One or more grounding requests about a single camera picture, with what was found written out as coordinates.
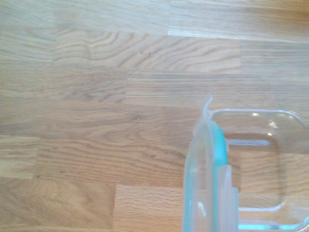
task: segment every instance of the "plastic container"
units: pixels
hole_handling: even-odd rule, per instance
[[[183,232],[309,231],[309,130],[282,110],[208,110],[184,172]]]

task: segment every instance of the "butcher block countertop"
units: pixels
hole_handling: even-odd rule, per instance
[[[0,231],[180,232],[208,93],[309,119],[308,15],[306,0],[1,0]]]

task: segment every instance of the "clear plastic container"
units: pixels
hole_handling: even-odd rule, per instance
[[[309,231],[308,125],[210,101],[186,159],[183,232]]]

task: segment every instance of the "clear lid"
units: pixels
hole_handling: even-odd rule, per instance
[[[206,103],[184,172],[183,232],[309,231],[308,127]]]

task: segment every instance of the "wooden plank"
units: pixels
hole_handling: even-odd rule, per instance
[[[16,62],[0,64],[0,75],[2,96],[120,103],[128,74],[102,66]]]
[[[0,3],[0,29],[52,28],[56,25],[54,1],[5,0]]]
[[[184,2],[254,7],[261,9],[294,10],[300,12],[309,11],[309,4],[306,0],[184,0]]]
[[[52,29],[4,30],[0,34],[0,62],[51,62],[55,45]]]
[[[57,26],[167,34],[169,4],[155,0],[55,1]]]
[[[243,73],[269,78],[286,75],[309,88],[309,80],[304,78],[309,72],[309,44],[243,42],[242,48]]]
[[[181,217],[115,217],[113,232],[179,232]]]
[[[232,40],[92,32],[91,63],[132,70],[240,73],[241,49]]]
[[[169,35],[306,43],[306,13],[172,2]]]
[[[115,217],[181,217],[182,208],[182,188],[117,185]]]
[[[0,225],[0,232],[114,232],[110,229],[89,229],[59,226]]]
[[[185,153],[149,143],[44,141],[34,177],[181,187]]]
[[[283,109],[309,117],[303,99],[309,85],[298,74],[218,75],[196,72],[136,71],[128,78],[125,103],[153,106],[196,107],[213,94],[211,107]]]
[[[181,230],[181,188],[117,185],[115,232],[177,232]]]
[[[32,179],[39,138],[0,135],[0,176]]]
[[[187,147],[199,110],[2,97],[3,135]]]
[[[87,65],[91,59],[89,31],[63,29],[57,32],[54,64]]]
[[[0,179],[0,223],[111,229],[115,186]]]

